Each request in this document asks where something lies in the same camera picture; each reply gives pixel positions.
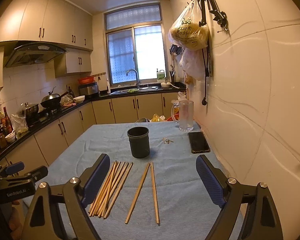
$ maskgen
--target table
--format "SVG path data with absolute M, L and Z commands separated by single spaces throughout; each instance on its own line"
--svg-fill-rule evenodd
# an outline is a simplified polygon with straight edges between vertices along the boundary
M 128 129 L 146 126 L 149 129 L 150 155 L 144 159 L 132 157 L 127 137 Z M 197 124 L 193 131 L 200 131 Z M 163 138 L 173 143 L 164 143 Z M 79 177 L 93 165 L 101 153 L 109 155 L 111 163 L 133 161 L 134 165 L 109 217 L 91 217 L 102 240 L 113 239 L 205 239 L 220 208 L 214 205 L 195 168 L 198 154 L 192 154 L 187 132 L 174 122 L 93 125 L 66 149 L 48 168 L 42 181 L 50 185 L 66 183 Z M 223 169 L 213 152 L 205 154 L 217 168 Z M 150 171 L 143 184 L 128 225 L 124 223 L 135 191 L 147 162 L 154 163 L 160 225 L 155 222 Z M 24 199 L 29 206 L 31 197 Z M 64 204 L 60 212 L 69 238 L 75 237 Z M 239 214 L 230 239 L 237 239 L 242 225 Z

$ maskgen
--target black cylindrical container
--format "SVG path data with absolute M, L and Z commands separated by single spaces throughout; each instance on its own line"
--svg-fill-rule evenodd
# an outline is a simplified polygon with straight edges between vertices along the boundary
M 143 126 L 134 127 L 127 132 L 132 156 L 144 158 L 150 154 L 149 129 Z

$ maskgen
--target small white bowl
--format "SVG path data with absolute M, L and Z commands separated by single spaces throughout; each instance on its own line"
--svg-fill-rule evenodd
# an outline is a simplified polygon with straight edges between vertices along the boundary
M 16 139 L 16 134 L 15 134 L 15 132 L 9 133 L 9 134 L 6 136 L 6 140 L 7 140 L 8 143 L 12 143 L 15 139 Z
M 73 100 L 77 103 L 77 104 L 79 104 L 79 103 L 82 103 L 83 101 L 84 101 L 84 98 L 85 98 L 86 96 L 79 96 L 79 97 L 76 97 L 76 98 L 74 98 Z

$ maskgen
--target glass pitcher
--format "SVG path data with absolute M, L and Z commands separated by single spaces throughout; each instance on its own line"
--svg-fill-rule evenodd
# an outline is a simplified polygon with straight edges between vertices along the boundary
M 175 108 L 179 108 L 179 121 L 174 117 Z M 193 130 L 193 101 L 184 100 L 178 104 L 173 104 L 171 108 L 171 117 L 177 123 L 181 131 Z

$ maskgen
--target kitchen sink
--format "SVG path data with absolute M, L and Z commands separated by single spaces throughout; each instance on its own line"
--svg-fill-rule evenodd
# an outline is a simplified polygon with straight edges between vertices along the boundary
M 128 94 L 129 93 L 128 91 L 130 89 L 136 89 L 136 88 L 129 88 L 129 89 L 114 91 L 114 92 L 110 93 L 110 95 Z M 157 89 L 158 89 L 157 86 L 155 86 L 155 87 L 143 87 L 143 88 L 139 88 L 138 91 L 134 91 L 134 92 L 147 92 L 147 91 L 153 91 L 153 90 L 157 90 Z

